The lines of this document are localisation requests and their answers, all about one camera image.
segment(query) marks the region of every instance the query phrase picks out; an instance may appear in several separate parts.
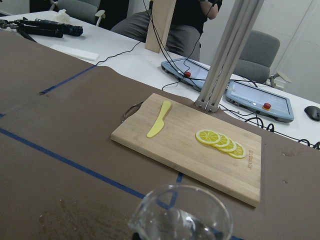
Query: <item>person's arm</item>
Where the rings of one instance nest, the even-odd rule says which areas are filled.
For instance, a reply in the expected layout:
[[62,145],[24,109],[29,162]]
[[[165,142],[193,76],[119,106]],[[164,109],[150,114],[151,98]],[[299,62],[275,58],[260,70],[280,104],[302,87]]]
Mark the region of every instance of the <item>person's arm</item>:
[[215,19],[217,14],[218,14],[218,5],[215,4],[213,7],[212,7],[212,3],[209,2],[208,0],[198,0],[200,2],[200,5],[201,5],[201,10],[203,12],[203,14],[205,16],[208,17],[208,19]]

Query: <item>person's leg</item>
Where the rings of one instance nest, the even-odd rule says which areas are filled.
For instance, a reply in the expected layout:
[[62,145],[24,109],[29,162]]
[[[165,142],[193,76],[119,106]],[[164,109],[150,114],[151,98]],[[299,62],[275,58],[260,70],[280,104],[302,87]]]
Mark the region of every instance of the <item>person's leg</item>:
[[149,21],[150,17],[146,11],[138,12],[119,22],[111,31],[131,39],[145,42]]
[[171,25],[166,48],[169,52],[189,57],[192,60],[200,60],[200,33],[192,26]]

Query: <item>glass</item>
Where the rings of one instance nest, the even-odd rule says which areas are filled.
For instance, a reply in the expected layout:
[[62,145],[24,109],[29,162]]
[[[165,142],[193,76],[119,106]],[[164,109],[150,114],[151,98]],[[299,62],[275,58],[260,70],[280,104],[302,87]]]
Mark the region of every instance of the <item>glass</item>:
[[166,185],[149,192],[128,223],[143,240],[229,240],[232,217],[209,190]]

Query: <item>lemon slice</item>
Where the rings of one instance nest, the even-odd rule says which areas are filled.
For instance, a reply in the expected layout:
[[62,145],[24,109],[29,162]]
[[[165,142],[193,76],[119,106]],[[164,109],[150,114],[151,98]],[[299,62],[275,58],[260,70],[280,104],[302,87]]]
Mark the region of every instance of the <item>lemon slice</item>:
[[202,129],[195,133],[195,138],[202,144],[212,145],[220,141],[221,137],[218,133],[208,129]]
[[215,144],[212,144],[212,146],[215,148],[224,148],[228,146],[230,143],[230,139],[226,135],[220,132],[218,132],[218,134],[220,135],[220,141]]
[[236,141],[233,141],[233,143],[236,145],[236,149],[232,152],[228,152],[228,154],[235,159],[243,159],[247,155],[246,149]]
[[237,148],[237,144],[235,144],[230,138],[229,138],[229,145],[224,147],[217,147],[217,149],[225,153],[231,153],[234,150],[236,150],[236,148]]

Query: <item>computer mouse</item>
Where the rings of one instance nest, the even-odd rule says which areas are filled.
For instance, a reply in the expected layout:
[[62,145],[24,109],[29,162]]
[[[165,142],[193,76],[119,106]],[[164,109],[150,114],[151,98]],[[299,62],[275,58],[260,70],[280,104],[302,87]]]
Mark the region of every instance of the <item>computer mouse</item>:
[[305,113],[315,121],[320,121],[320,108],[317,106],[307,106],[304,109]]

